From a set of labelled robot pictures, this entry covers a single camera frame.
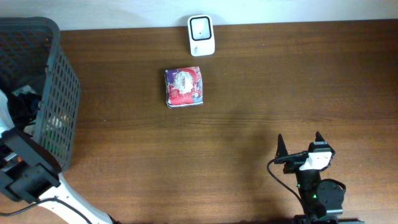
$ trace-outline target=wooden table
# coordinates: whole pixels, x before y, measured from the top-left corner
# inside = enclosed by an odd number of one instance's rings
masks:
[[[186,27],[62,32],[82,94],[69,184],[123,223],[292,218],[297,199],[266,163],[315,132],[322,173],[347,185],[342,218],[398,219],[398,21],[217,26],[194,58]],[[199,66],[204,105],[168,109],[164,70]],[[289,186],[294,175],[272,170]],[[25,207],[0,197],[2,212]],[[35,208],[8,223],[63,223]]]

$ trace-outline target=white background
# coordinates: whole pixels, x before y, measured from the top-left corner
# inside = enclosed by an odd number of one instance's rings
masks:
[[[398,0],[0,0],[1,17],[45,16],[61,30],[397,19]]]

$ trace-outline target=white wall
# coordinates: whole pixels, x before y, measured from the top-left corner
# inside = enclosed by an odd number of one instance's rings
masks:
[[[398,0],[0,0],[0,17],[45,16],[61,30],[397,19]]]

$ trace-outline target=red and purple package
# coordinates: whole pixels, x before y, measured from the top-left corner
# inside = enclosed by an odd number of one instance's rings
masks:
[[[203,104],[203,82],[199,67],[166,70],[165,77],[169,108]]]

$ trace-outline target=gray bin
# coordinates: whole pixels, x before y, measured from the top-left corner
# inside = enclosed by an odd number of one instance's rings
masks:
[[[62,170],[69,168],[80,82],[60,46],[60,30],[44,17],[0,19],[0,88],[30,85],[42,95],[33,139]]]

